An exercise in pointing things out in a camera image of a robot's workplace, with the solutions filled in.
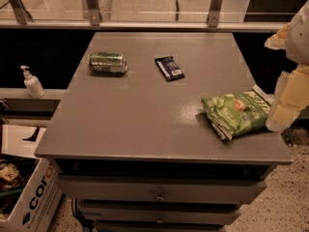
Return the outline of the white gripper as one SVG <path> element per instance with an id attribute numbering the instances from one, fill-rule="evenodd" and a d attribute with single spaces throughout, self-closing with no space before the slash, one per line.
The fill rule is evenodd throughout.
<path id="1" fill-rule="evenodd" d="M 273 50 L 285 49 L 287 23 L 269 37 L 264 47 Z M 274 101 L 267 118 L 270 131 L 283 131 L 289 128 L 300 112 L 309 105 L 309 66 L 298 65 L 291 73 L 281 72 L 274 92 Z"/>

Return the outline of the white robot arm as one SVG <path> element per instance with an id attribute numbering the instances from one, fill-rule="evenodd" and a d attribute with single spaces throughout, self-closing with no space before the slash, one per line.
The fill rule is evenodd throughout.
<path id="1" fill-rule="evenodd" d="M 270 131 L 283 131 L 309 105 L 309 1 L 291 22 L 266 40 L 265 47 L 285 49 L 287 58 L 297 63 L 294 71 L 281 72 L 278 77 L 266 122 Z"/>

